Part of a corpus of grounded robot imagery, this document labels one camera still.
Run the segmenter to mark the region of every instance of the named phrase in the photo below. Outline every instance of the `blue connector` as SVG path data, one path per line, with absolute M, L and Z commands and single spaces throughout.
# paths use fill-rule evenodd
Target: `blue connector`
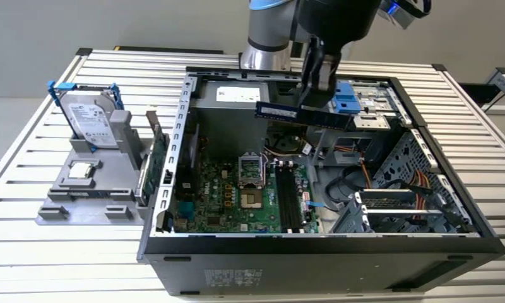
M 335 111 L 339 114 L 358 114 L 362 111 L 362 105 L 354 92 L 350 82 L 338 81 L 338 90 L 333 99 Z
M 314 206 L 314 207 L 325 207 L 326 206 L 321 202 L 307 201 L 306 203 L 307 203 L 307 205 Z

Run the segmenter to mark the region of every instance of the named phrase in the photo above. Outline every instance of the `black cable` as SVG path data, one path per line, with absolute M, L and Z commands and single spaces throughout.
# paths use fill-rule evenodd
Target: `black cable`
M 350 181 L 347 180 L 349 175 L 350 175 L 353 172 L 355 172 L 355 171 L 358 171 L 358 170 L 361 170 L 361 169 L 362 169 L 361 166 L 351 166 L 351 167 L 347 167 L 346 169 L 342 170 L 342 176 L 338 176 L 338 177 L 337 177 L 337 178 L 329 183 L 329 185 L 325 187 L 325 193 L 326 193 L 326 196 L 329 197 L 329 199 L 330 199 L 333 202 L 335 202 L 335 203 L 349 203 L 349 202 L 351 201 L 349 196 L 347 196 L 349 199 L 338 199 L 338 198 L 335 198 L 335 197 L 331 195 L 331 189 L 333 189 L 333 187 L 339 186 L 341 182 L 343 182 L 345 185 L 347 185 L 347 187 L 349 187 L 350 189 L 353 189 L 354 191 L 361 191 L 362 189 L 365 189 L 363 186 L 358 186 L 358 185 L 355 185 L 353 182 L 350 182 Z M 325 207 L 326 207 L 327 209 L 330 209 L 331 211 L 339 212 L 339 209 L 335 209 L 334 206 L 338 207 L 337 205 L 333 205 L 333 207 L 330 207 L 330 206 L 325 206 Z
M 421 10 L 409 0 L 395 0 L 395 3 L 417 18 L 422 19 L 431 14 L 433 0 L 423 0 L 423 10 Z
M 490 109 L 493 109 L 493 106 L 497 105 L 498 101 L 502 100 L 502 98 L 505 97 L 505 93 L 502 93 L 501 97 L 491 103 L 491 106 L 487 107 L 487 109 L 485 110 L 485 112 L 489 112 Z

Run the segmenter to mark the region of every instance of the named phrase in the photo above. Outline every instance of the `orange wire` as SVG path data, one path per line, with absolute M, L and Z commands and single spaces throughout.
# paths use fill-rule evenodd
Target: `orange wire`
M 361 159 L 361 162 L 362 162 L 362 169 L 363 169 L 363 174 L 366 175 L 366 187 L 367 188 L 371 188 L 371 178 L 370 178 L 370 173 L 367 171 L 367 167 L 366 167 L 366 163 L 363 161 L 363 158 L 365 158 L 365 155 L 362 153 L 362 159 Z

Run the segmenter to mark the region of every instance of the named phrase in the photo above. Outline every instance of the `blue plastic clip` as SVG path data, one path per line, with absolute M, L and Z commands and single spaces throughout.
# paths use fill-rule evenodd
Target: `blue plastic clip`
M 307 205 L 314 206 L 314 207 L 326 207 L 326 205 L 321 202 L 307 201 L 306 203 Z
M 63 82 L 56 87 L 58 90 L 76 90 L 76 83 Z
M 339 114 L 358 114 L 362 111 L 362 105 L 354 93 L 353 84 L 350 82 L 338 82 L 334 102 L 335 110 Z
M 112 83 L 112 85 L 111 85 L 111 91 L 115 94 L 115 106 L 116 106 L 116 109 L 124 109 L 124 102 L 122 101 L 120 88 L 118 87 L 116 83 Z
M 51 80 L 47 82 L 47 91 L 50 92 L 50 95 L 52 97 L 54 103 L 60 106 L 60 99 L 59 96 L 56 95 L 56 91 L 54 90 L 54 86 L 56 84 L 56 81 Z

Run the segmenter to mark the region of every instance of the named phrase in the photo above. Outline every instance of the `metal frame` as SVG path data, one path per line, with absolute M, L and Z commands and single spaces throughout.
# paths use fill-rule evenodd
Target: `metal frame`
M 302 60 L 294 61 L 295 71 L 301 70 L 302 64 Z M 139 116 L 144 115 L 147 105 L 156 106 L 159 119 L 168 133 L 176 116 L 186 66 L 236 68 L 238 58 L 216 54 L 95 50 L 90 56 L 75 57 L 59 81 L 75 81 L 90 85 L 110 85 L 114 81 L 118 82 L 124 88 L 126 108 Z M 505 245 L 505 140 L 502 136 L 491 134 L 490 129 L 494 126 L 491 121 L 473 113 L 473 110 L 478 112 L 481 110 L 474 108 L 473 101 L 454 90 L 454 87 L 461 88 L 461 86 L 451 80 L 446 81 L 443 76 L 447 73 L 437 71 L 430 64 L 345 61 L 338 74 L 399 78 L 429 123 L 431 134 L 441 143 L 447 159 Z M 163 285 L 152 272 L 142 276 L 147 279 L 136 279 L 140 277 L 139 270 L 144 265 L 131 265 L 136 262 L 135 256 L 119 253 L 124 251 L 126 244 L 136 245 L 135 241 L 140 239 L 139 229 L 111 230 L 108 227 L 70 229 L 28 225 L 31 222 L 27 220 L 36 217 L 50 183 L 58 176 L 59 166 L 66 161 L 64 155 L 71 149 L 67 143 L 71 133 L 66 121 L 59 119 L 60 114 L 50 105 L 51 100 L 47 97 L 0 163 L 0 245 L 7 245 L 4 249 L 0 248 L 0 265 L 7 265 L 0 267 L 0 280 L 8 275 L 15 275 L 16 280 L 30 280 L 30 273 L 30 276 L 54 280 L 54 283 L 48 287 L 40 284 L 35 289 L 19 288 L 19 283 L 0 282 L 0 293 L 23 293 L 2 294 L 0 298 L 71 299 L 78 302 L 95 298 L 172 300 L 164 290 L 160 290 Z M 144 132 L 152 132 L 150 126 L 136 122 L 135 118 L 134 126 L 140 127 L 142 136 Z M 75 242 L 64 242 L 66 239 L 72 239 Z M 106 240 L 103 246 L 95 241 L 98 239 Z M 67 254 L 56 253 L 66 245 L 75 248 Z M 111 259 L 102 255 L 110 249 L 116 252 L 114 254 L 116 257 Z M 23 251 L 23 254 L 12 254 L 16 251 Z M 90 251 L 86 257 L 80 254 L 84 251 Z M 47 258 L 51 260 L 50 264 L 56 265 L 43 270 L 39 265 Z M 102 267 L 99 264 L 103 259 L 108 260 L 108 263 L 128 264 L 114 265 L 112 268 Z M 79 262 L 86 264 L 82 271 L 71 271 L 71 265 L 63 265 Z M 83 279 L 112 277 L 112 279 L 76 280 L 76 283 L 71 283 L 71 279 L 79 277 Z M 140 291 L 124 292 L 122 291 L 124 288 Z M 252 298 L 246 296 L 232 299 Z M 282 295 L 255 298 L 257 301 L 265 302 L 338 299 L 346 302 L 362 300 L 346 295 Z M 482 303 L 494 300 L 505 303 L 505 257 L 465 274 L 425 295 L 377 295 L 367 300 L 377 302 L 419 300 L 423 303 Z

